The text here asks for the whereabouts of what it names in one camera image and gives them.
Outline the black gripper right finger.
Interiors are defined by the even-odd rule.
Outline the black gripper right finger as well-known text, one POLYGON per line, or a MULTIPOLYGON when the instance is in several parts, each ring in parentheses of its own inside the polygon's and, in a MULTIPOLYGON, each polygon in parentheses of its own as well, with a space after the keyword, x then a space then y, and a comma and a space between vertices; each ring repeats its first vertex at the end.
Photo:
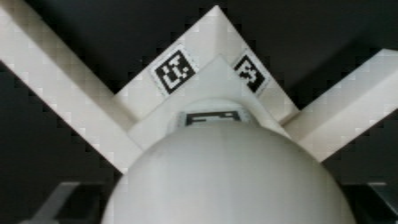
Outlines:
POLYGON ((385 182, 343 186, 358 224, 398 224, 398 190, 385 182))

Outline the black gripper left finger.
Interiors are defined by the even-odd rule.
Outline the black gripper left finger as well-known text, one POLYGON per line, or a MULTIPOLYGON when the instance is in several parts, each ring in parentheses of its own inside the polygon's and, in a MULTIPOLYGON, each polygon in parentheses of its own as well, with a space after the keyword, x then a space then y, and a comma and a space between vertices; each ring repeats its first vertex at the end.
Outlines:
POLYGON ((62 182, 32 217, 17 224, 99 224, 104 205, 101 182, 62 182))

